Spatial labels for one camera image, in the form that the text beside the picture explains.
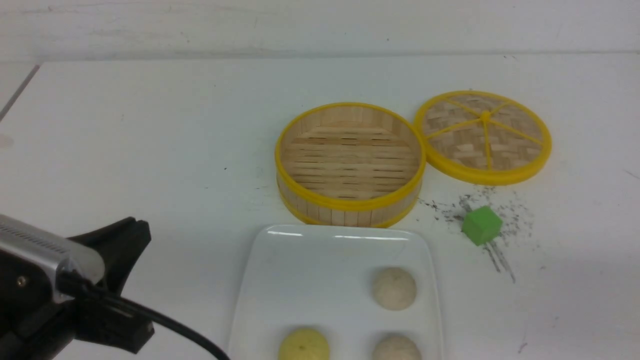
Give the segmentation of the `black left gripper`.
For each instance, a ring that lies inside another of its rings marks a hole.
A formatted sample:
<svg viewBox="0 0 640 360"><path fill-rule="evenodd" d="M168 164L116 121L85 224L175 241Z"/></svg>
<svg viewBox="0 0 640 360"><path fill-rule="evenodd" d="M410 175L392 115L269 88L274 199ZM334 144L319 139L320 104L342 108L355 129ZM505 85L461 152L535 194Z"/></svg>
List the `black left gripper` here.
<svg viewBox="0 0 640 360"><path fill-rule="evenodd" d="M147 221L128 217L69 240L99 253L105 273L98 283L120 296L152 237ZM138 354L155 335L153 322L126 309L117 297L77 295L53 301L50 278L36 264L0 255L0 358L52 360L73 340Z"/></svg>

